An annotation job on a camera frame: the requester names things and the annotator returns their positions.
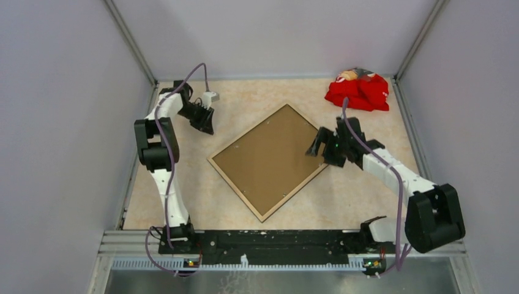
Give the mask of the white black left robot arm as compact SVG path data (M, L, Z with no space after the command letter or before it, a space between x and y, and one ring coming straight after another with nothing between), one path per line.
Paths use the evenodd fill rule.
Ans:
M212 104L220 98L219 93L210 89L195 100L191 99L192 94L193 89L185 80L176 81L172 88L161 90L150 114L133 125L139 162L155 181L163 205L163 241L182 253L194 250L196 236L177 181L180 150L173 119L184 117L194 129L213 135Z

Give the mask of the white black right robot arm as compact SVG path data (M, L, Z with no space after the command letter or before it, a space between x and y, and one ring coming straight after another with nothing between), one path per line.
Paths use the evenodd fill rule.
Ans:
M336 119L335 130L320 127L306 155L322 155L324 163L346 162L379 179L398 198L397 216L379 216L361 225L359 245L376 252L383 243L408 245L424 254L463 239L466 227L458 192L451 184L423 178L376 139L367 140L357 118Z

